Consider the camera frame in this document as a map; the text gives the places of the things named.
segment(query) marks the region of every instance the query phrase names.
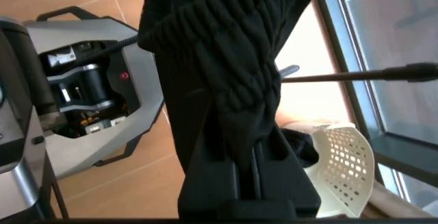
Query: red button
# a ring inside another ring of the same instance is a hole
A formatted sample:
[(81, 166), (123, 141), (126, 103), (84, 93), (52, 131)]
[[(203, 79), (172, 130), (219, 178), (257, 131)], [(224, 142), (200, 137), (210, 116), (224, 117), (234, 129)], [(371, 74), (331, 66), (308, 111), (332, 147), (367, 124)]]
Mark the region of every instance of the red button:
[(129, 74), (127, 72), (121, 73), (120, 74), (120, 79), (121, 80), (129, 79)]

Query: tile floor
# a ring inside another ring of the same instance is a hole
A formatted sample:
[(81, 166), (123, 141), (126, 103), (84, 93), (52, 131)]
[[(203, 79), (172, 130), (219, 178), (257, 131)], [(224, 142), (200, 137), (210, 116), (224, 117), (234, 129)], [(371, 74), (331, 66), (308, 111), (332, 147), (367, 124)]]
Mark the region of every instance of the tile floor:
[[(40, 13), (78, 5), (138, 27), (143, 0), (0, 0), (0, 15), (21, 21)], [(55, 20), (75, 19), (71, 15)], [(296, 75), (333, 73), (335, 67), (312, 3), (277, 58), (279, 69), (299, 64)], [(336, 83), (284, 84), (277, 122), (324, 119), (349, 121)], [(72, 217), (176, 217), (183, 172), (175, 155), (170, 126), (162, 111), (134, 154), (125, 160), (60, 180)]]

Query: black cloth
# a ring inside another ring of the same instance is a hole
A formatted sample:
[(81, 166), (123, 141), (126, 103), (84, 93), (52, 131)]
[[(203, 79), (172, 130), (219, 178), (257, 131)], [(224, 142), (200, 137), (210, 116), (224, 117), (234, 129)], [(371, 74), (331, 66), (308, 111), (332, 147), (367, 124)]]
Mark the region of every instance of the black cloth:
[(290, 144), (303, 168), (313, 166), (320, 159), (320, 155), (313, 146), (313, 139), (309, 134), (281, 128), (284, 137)]
[(145, 0), (139, 46), (204, 83), (218, 130), (241, 169), (248, 168), (254, 144), (278, 129), (281, 77), (274, 59), (310, 1)]

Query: window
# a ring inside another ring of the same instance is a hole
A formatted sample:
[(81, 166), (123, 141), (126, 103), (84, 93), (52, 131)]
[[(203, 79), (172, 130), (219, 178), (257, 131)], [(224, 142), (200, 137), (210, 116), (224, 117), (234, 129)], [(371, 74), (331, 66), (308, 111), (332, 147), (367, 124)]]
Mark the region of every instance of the window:
[[(438, 0), (318, 4), (343, 71), (438, 62)], [(430, 204), (438, 201), (438, 82), (345, 86), (376, 161), (391, 168), (383, 177), (393, 177), (391, 186), (411, 203), (433, 208)]]

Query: white plastic basket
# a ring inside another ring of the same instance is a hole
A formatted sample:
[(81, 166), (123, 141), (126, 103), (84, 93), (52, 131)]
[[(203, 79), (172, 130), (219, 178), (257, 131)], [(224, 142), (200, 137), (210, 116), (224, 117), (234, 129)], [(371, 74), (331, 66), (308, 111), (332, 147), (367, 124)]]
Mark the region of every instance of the white plastic basket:
[(310, 134), (320, 155), (318, 163), (305, 169), (321, 197), (317, 217), (359, 217), (372, 191), (374, 155), (355, 125), (290, 123), (284, 128)]

